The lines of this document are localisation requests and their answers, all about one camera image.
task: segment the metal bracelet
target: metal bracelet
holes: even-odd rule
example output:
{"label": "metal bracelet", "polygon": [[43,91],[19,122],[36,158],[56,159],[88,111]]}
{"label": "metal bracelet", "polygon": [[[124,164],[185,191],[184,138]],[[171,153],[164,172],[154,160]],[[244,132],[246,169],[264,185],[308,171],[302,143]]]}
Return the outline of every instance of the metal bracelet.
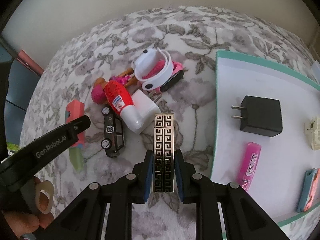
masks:
{"label": "metal bracelet", "polygon": [[157,114],[153,141],[153,192],[172,192],[174,178],[174,115]]}

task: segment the black charger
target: black charger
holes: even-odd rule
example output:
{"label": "black charger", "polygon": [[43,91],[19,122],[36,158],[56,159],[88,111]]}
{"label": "black charger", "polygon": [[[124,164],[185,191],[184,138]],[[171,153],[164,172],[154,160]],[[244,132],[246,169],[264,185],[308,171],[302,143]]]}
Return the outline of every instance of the black charger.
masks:
{"label": "black charger", "polygon": [[240,115],[232,118],[240,119],[240,130],[243,132],[273,137],[282,132],[282,115],[280,101],[270,98],[245,96],[240,106],[232,106],[240,110]]}

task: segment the white wall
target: white wall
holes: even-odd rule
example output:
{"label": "white wall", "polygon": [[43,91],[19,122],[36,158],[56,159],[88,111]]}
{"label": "white wall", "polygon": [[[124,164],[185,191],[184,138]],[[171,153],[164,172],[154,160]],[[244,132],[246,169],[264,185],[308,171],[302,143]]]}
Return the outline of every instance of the white wall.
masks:
{"label": "white wall", "polygon": [[3,35],[45,68],[59,47],[90,27],[137,10],[169,5],[234,9],[273,22],[309,43],[317,22],[302,0],[24,0]]}

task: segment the sticker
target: sticker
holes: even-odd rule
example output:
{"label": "sticker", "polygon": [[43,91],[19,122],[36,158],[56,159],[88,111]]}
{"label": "sticker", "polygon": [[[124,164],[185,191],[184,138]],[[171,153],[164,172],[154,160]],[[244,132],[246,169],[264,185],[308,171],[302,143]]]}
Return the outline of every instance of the sticker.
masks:
{"label": "sticker", "polygon": [[125,107],[125,103],[122,100],[121,95],[117,95],[116,98],[113,100],[112,102],[113,106],[117,109],[118,112],[120,112],[120,110]]}
{"label": "sticker", "polygon": [[245,174],[246,176],[249,176],[249,177],[253,176],[254,167],[257,163],[257,158],[258,158],[258,155],[255,153],[252,153],[251,158],[250,158],[250,162],[249,162],[249,166],[247,169],[247,173]]}
{"label": "sticker", "polygon": [[115,131],[115,128],[112,125],[108,125],[106,127],[106,132],[107,133],[113,133]]}

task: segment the finger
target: finger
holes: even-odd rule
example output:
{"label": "finger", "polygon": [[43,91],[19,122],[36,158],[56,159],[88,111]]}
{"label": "finger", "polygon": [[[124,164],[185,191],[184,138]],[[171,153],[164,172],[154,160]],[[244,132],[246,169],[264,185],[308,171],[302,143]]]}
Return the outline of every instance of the finger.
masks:
{"label": "finger", "polygon": [[48,199],[48,197],[47,197],[44,193],[42,193],[42,192],[40,192],[39,204],[40,204],[40,207],[41,207],[41,209],[42,209],[43,211],[47,209],[47,206],[48,206],[48,204],[49,204],[49,199]]}
{"label": "finger", "polygon": [[42,228],[47,228],[48,225],[53,221],[53,215],[51,213],[48,214],[38,214],[39,224]]}
{"label": "finger", "polygon": [[33,180],[35,181],[35,184],[39,184],[41,182],[41,180],[37,177],[33,177]]}
{"label": "finger", "polygon": [[4,217],[17,237],[32,233],[39,227],[39,219],[36,215],[9,211],[4,213]]}

